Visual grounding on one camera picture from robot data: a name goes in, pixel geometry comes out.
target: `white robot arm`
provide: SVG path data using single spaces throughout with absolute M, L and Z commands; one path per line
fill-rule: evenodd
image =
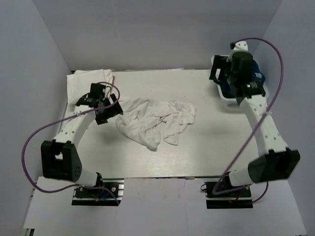
M 105 97 L 105 89 L 105 85 L 91 84 L 90 93 L 79 99 L 73 114 L 109 106 L 111 103 L 110 99 Z M 117 100 L 114 94 L 110 95 L 110 98 L 113 103 Z M 85 186 L 101 186 L 101 174 L 90 172 L 82 167 L 77 148 L 92 121 L 96 120 L 97 124 L 107 123 L 107 119 L 122 113 L 123 110 L 117 102 L 109 109 L 99 109 L 69 120 L 52 141 L 44 141 L 41 145 L 43 175 Z
M 216 55 L 210 79 L 222 85 L 228 83 L 254 129 L 266 113 L 267 99 L 261 80 L 252 81 L 253 58 L 245 41 L 231 44 L 233 50 L 228 57 Z M 223 180 L 227 189 L 278 179 L 287 179 L 300 160 L 297 150 L 290 150 L 282 139 L 270 114 L 255 133 L 259 157 L 243 169 L 232 171 Z

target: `purple cable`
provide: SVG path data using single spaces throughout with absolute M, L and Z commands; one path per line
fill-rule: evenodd
M 250 202 L 250 203 L 245 203 L 245 204 L 254 204 L 254 203 L 258 202 L 260 199 L 262 199 L 265 196 L 265 194 L 267 193 L 268 187 L 269 187 L 269 182 L 267 181 L 266 182 L 266 188 L 265 188 L 264 192 L 260 195 L 260 197 L 257 198 L 256 200 Z
M 278 88 L 277 88 L 277 91 L 275 93 L 275 96 L 272 98 L 269 106 L 267 107 L 266 109 L 266 113 L 264 113 L 262 116 L 261 116 L 261 119 L 259 120 L 259 122 L 257 123 L 257 125 L 254 127 L 254 129 L 252 130 L 251 134 L 249 135 L 249 137 L 246 139 L 246 141 L 244 142 L 244 144 L 242 145 L 242 147 L 240 148 L 240 150 L 236 153 L 235 157 L 232 159 L 232 161 L 230 162 L 230 164 L 227 166 L 227 168 L 225 169 L 225 171 L 223 172 L 223 174 L 221 175 L 220 179 L 218 180 L 218 182 L 216 183 L 216 185 L 214 186 L 213 190 L 212 190 L 212 193 L 213 195 L 220 195 L 220 194 L 224 194 L 224 193 L 230 193 L 230 192 L 234 192 L 234 191 L 238 191 L 238 190 L 241 190 L 241 189 L 244 189 L 247 187 L 246 186 L 241 186 L 241 187 L 237 187 L 237 188 L 233 188 L 233 189 L 229 189 L 229 190 L 224 190 L 224 191 L 217 191 L 218 190 L 218 187 L 219 187 L 219 184 L 220 182 L 222 181 L 223 177 L 227 174 L 227 172 L 230 170 L 230 168 L 234 165 L 234 163 L 236 162 L 236 160 L 240 157 L 240 155 L 242 154 L 242 152 L 244 151 L 244 149 L 246 148 L 246 146 L 248 145 L 248 143 L 250 142 L 250 140 L 253 138 L 254 134 L 256 133 L 256 131 L 258 130 L 258 128 L 261 126 L 261 124 L 263 123 L 263 121 L 265 120 L 265 118 L 267 117 L 267 113 L 270 111 L 270 109 L 272 108 L 272 106 L 274 105 L 278 95 L 279 95 L 279 92 L 280 92 L 280 89 L 281 89 L 281 86 L 282 86 L 282 82 L 283 82 L 283 79 L 284 79 L 284 62 L 283 62 L 283 59 L 282 59 L 282 56 L 281 56 L 281 53 L 280 51 L 277 49 L 277 47 L 272 44 L 271 42 L 269 42 L 268 40 L 265 40 L 265 39 L 262 39 L 262 38 L 243 38 L 243 39 L 240 39 L 238 40 L 237 42 L 240 42 L 240 41 L 245 41 L 245 40 L 249 40 L 249 39 L 256 39 L 256 40 L 260 40 L 260 41 L 263 41 L 267 44 L 269 44 L 275 51 L 276 53 L 278 54 L 278 57 L 279 57 L 279 60 L 280 60 L 280 66 L 281 66 L 281 73 L 280 73 L 280 81 L 279 81 L 279 85 L 278 85 Z M 266 190 L 265 192 L 263 193 L 263 195 L 265 195 L 265 193 L 267 192 L 267 189 L 268 189 L 268 183 L 266 185 Z M 254 202 L 257 202 L 259 201 L 263 195 L 261 195 L 261 197 L 259 197 L 257 200 L 255 200 Z
M 32 139 L 32 137 L 37 134 L 39 131 L 47 128 L 47 127 L 50 127 L 54 124 L 58 124 L 58 123 L 61 123 L 61 122 L 64 122 L 66 120 L 69 120 L 69 119 L 73 119 L 73 118 L 76 118 L 80 115 L 84 115 L 86 113 L 89 113 L 89 112 L 95 112 L 95 111 L 99 111 L 99 110 L 103 110 L 103 109 L 108 109 L 108 108 L 111 108 L 112 106 L 114 106 L 118 100 L 120 99 L 120 91 L 119 89 L 111 84 L 111 83 L 108 83 L 108 82 L 99 82 L 98 84 L 108 84 L 108 85 L 111 85 L 112 87 L 114 87 L 118 93 L 118 97 L 117 97 L 117 100 L 115 102 L 113 102 L 112 104 L 108 105 L 108 106 L 105 106 L 105 107 L 98 107 L 98 108 L 93 108 L 93 109 L 90 109 L 90 110 L 87 110 L 87 111 L 84 111 L 84 112 L 81 112 L 81 113 L 78 113 L 78 114 L 75 114 L 75 115 L 72 115 L 72 116 L 69 116 L 69 117 L 66 117 L 66 118 L 63 118 L 63 119 L 60 119 L 60 120 L 57 120 L 55 122 L 52 122 L 50 124 L 47 124 L 47 125 L 44 125 L 43 127 L 40 127 L 39 129 L 35 130 L 25 141 L 24 145 L 23 145 L 23 148 L 22 148 L 22 154 L 21 154 L 21 161 L 22 161 L 22 167 L 23 167 L 23 171 L 26 175 L 26 178 L 29 180 L 29 182 L 31 183 L 31 185 L 36 188 L 37 190 L 39 190 L 40 192 L 43 192 L 43 193 L 58 193 L 58 192 L 61 192 L 67 188 L 71 188 L 71 187 L 74 187 L 74 186 L 80 186 L 79 184 L 71 184 L 71 185 L 68 185 L 66 187 L 63 187 L 61 189 L 56 189 L 56 190 L 45 190 L 45 189 L 42 189 L 40 187 L 38 187 L 36 185 L 36 183 L 32 180 L 30 174 L 28 173 L 27 171 L 27 168 L 26 168 L 26 165 L 25 165 L 25 151 L 26 151 L 26 147 L 27 145 L 29 144 L 30 140 Z M 117 204 L 119 204 L 117 198 L 114 196 L 114 194 L 109 191 L 107 188 L 104 188 L 104 187 L 87 187 L 87 186 L 84 186 L 84 188 L 88 188 L 88 189 L 103 189 L 105 191 L 107 191 L 114 199 L 115 201 L 117 202 Z

